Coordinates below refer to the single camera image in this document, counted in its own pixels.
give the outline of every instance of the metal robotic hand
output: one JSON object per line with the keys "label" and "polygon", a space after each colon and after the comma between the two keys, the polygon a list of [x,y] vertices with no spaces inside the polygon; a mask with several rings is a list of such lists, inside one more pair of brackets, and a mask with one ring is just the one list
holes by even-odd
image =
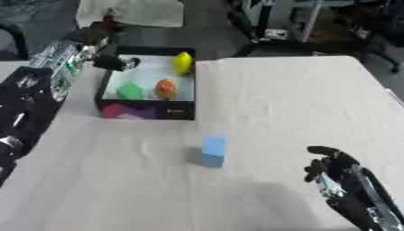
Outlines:
{"label": "metal robotic hand", "polygon": [[134,69],[139,59],[122,60],[102,50],[119,28],[104,22],[77,29],[49,44],[25,67],[0,83],[0,187],[17,162],[31,152],[51,125],[84,63],[102,69]]}
{"label": "metal robotic hand", "polygon": [[325,156],[305,168],[305,181],[319,186],[329,207],[361,230],[404,230],[404,217],[370,170],[335,148],[310,146],[308,151]]}

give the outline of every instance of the green cube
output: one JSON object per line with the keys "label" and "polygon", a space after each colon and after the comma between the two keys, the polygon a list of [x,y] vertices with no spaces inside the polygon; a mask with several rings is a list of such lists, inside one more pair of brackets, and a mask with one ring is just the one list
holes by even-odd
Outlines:
{"label": "green cube", "polygon": [[121,99],[143,100],[143,89],[132,82],[124,83],[116,95]]}

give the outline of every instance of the light blue block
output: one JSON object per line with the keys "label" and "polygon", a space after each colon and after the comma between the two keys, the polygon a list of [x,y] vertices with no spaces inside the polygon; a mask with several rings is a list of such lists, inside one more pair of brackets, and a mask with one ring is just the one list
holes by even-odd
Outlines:
{"label": "light blue block", "polygon": [[221,168],[225,161],[226,140],[219,137],[207,137],[202,146],[201,164],[211,168]]}

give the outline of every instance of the office chair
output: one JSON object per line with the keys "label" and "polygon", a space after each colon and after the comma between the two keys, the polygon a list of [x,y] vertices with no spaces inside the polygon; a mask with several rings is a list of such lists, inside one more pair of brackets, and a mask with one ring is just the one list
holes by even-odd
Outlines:
{"label": "office chair", "polygon": [[356,0],[355,6],[337,10],[348,18],[355,31],[369,32],[362,40],[360,60],[364,61],[368,54],[377,55],[393,65],[391,72],[400,71],[400,62],[386,52],[386,43],[373,44],[377,36],[382,37],[395,47],[404,47],[404,2],[401,0],[380,0],[364,3]]}
{"label": "office chair", "polygon": [[6,21],[0,21],[0,30],[10,33],[13,37],[17,53],[0,51],[0,61],[28,60],[28,51],[23,32],[18,25]]}

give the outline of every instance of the orange ball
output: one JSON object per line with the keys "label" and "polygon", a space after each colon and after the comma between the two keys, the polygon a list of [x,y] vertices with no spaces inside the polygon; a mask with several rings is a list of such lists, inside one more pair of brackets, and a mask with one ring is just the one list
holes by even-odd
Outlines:
{"label": "orange ball", "polygon": [[177,96],[177,88],[169,79],[162,79],[157,83],[156,94],[159,98],[170,100]]}

